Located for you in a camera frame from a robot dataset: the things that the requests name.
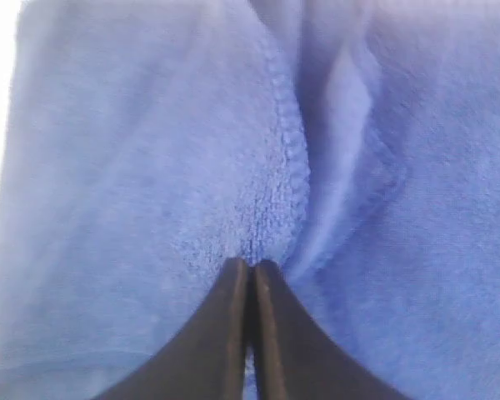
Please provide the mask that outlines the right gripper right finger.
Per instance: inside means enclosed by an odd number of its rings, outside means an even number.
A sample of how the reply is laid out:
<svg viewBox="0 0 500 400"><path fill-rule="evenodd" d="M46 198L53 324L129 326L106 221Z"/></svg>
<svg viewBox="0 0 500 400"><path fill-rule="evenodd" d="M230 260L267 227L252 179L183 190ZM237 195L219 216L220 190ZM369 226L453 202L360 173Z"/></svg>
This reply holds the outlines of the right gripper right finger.
<svg viewBox="0 0 500 400"><path fill-rule="evenodd" d="M257 393L261 399L405 399L316 324L271 261L255 265Z"/></svg>

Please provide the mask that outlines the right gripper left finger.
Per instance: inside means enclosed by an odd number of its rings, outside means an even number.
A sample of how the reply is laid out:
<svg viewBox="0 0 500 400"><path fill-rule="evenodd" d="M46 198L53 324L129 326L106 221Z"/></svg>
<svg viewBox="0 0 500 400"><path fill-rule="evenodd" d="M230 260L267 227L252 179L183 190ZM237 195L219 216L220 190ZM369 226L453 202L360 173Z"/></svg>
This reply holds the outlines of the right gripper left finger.
<svg viewBox="0 0 500 400"><path fill-rule="evenodd" d="M198 310L171 341L97 398L241 399L247 288L248 265L227 259Z"/></svg>

